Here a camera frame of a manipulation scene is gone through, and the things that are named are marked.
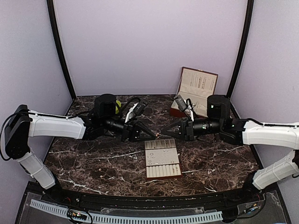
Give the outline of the beige jewelry tray insert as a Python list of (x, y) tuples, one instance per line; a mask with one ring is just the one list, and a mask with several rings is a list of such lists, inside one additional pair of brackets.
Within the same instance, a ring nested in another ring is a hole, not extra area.
[(182, 170), (174, 139), (145, 141), (146, 178), (179, 178)]

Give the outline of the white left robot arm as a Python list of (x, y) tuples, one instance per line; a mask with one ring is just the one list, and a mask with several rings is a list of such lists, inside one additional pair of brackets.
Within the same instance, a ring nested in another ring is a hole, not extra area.
[(155, 134), (137, 119), (142, 115), (147, 102), (136, 97), (138, 102), (123, 115), (124, 106), (117, 103), (113, 94), (102, 94), (94, 100), (90, 111), (73, 116), (44, 114), (29, 110), (20, 105), (3, 122), (0, 136), (4, 138), (6, 157), (4, 161), (16, 160), (40, 186), (48, 190), (47, 195), (55, 203), (63, 203), (66, 193), (61, 190), (59, 181), (44, 165), (28, 145), (30, 137), (52, 136), (77, 140), (95, 140), (113, 132), (121, 141), (140, 142), (154, 140)]

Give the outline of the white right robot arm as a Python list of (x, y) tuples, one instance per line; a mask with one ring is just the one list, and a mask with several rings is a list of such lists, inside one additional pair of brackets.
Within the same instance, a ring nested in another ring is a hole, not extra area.
[(178, 119), (162, 129), (161, 133), (185, 141), (197, 136), (218, 133), (219, 138), (231, 145), (273, 145), (291, 148), (284, 158), (250, 173), (239, 191), (238, 198), (249, 202), (256, 192), (299, 172), (299, 124), (262, 123), (255, 119), (233, 119), (230, 117), (231, 103), (224, 95), (207, 98), (207, 118), (194, 118), (190, 100), (177, 95), (174, 100), (179, 110), (189, 110), (185, 118)]

